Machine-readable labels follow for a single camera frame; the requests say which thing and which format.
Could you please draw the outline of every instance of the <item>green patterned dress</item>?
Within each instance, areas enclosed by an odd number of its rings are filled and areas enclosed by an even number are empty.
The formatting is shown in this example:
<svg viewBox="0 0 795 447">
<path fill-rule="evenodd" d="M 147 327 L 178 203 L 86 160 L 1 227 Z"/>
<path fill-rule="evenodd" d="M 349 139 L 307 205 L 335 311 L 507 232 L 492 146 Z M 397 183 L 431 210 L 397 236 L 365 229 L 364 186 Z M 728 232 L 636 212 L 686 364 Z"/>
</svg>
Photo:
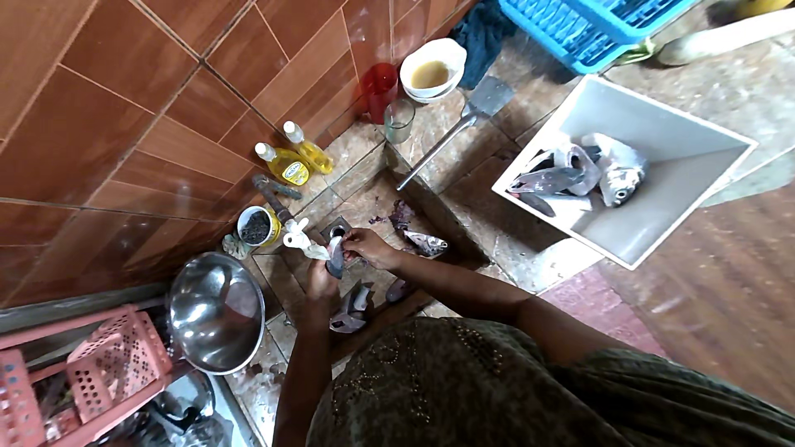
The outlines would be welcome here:
<svg viewBox="0 0 795 447">
<path fill-rule="evenodd" d="M 658 356 L 568 367 L 491 321 L 405 321 L 353 355 L 307 445 L 795 445 L 795 418 Z"/>
</svg>

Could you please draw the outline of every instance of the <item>stainless steel bowl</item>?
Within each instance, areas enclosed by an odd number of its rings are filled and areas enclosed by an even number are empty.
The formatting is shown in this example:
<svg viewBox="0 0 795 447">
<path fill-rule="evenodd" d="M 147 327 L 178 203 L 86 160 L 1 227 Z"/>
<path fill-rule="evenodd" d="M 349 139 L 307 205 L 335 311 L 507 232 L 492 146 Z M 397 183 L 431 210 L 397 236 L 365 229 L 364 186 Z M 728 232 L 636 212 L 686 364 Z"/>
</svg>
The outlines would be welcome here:
<svg viewBox="0 0 795 447">
<path fill-rule="evenodd" d="M 171 285 L 169 319 L 185 359 L 224 375 L 254 357 L 265 331 L 265 301 L 240 262 L 204 253 L 185 264 Z"/>
</svg>

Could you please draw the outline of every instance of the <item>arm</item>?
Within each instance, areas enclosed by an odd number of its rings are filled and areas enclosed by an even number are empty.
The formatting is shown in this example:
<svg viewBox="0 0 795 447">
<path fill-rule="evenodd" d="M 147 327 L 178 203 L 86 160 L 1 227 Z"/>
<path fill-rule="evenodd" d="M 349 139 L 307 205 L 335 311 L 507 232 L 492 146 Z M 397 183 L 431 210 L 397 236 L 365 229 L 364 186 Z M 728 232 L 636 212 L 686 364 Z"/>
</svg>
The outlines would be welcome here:
<svg viewBox="0 0 795 447">
<path fill-rule="evenodd" d="M 499 321 L 531 336 L 554 363 L 572 363 L 604 348 L 633 349 L 554 305 L 498 279 L 395 250 L 372 230 L 354 228 L 343 247 L 376 268 L 425 290 L 463 317 Z"/>
<path fill-rule="evenodd" d="M 339 295 L 338 282 L 328 274 L 323 261 L 313 261 L 308 276 L 307 301 L 296 321 L 298 335 L 276 410 L 274 447 L 306 445 L 312 416 L 332 380 L 328 315 L 329 301 L 334 294 Z"/>
</svg>

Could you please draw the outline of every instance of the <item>bottle cap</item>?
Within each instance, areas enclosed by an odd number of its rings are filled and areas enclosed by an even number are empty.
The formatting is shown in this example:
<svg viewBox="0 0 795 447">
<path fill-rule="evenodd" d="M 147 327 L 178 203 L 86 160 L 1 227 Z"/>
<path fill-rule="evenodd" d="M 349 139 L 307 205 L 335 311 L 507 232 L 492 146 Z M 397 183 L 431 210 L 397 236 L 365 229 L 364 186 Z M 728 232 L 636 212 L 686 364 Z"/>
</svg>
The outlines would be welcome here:
<svg viewBox="0 0 795 447">
<path fill-rule="evenodd" d="M 268 143 L 255 144 L 254 152 L 265 161 L 273 161 L 273 159 L 276 158 L 276 150 Z"/>
<path fill-rule="evenodd" d="M 304 131 L 292 121 L 285 122 L 285 134 L 291 142 L 300 143 L 304 141 Z"/>
</svg>

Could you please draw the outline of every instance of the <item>spatula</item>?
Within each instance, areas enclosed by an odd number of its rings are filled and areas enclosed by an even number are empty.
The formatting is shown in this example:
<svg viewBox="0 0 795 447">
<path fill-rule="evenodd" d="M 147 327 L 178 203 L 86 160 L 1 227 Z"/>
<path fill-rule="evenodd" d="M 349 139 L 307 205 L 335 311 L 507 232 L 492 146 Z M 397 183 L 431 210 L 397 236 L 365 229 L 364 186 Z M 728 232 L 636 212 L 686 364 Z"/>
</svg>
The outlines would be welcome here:
<svg viewBox="0 0 795 447">
<path fill-rule="evenodd" d="M 491 118 L 508 104 L 508 101 L 513 97 L 514 90 L 508 84 L 493 76 L 484 77 L 480 84 L 475 87 L 475 90 L 472 91 L 467 103 L 464 104 L 461 111 L 461 119 L 411 169 L 409 175 L 397 186 L 397 190 L 401 191 L 405 188 L 420 169 L 425 167 L 431 161 L 431 158 L 434 158 L 461 130 Z M 422 123 L 415 123 L 415 126 L 417 125 L 421 126 Z"/>
</svg>

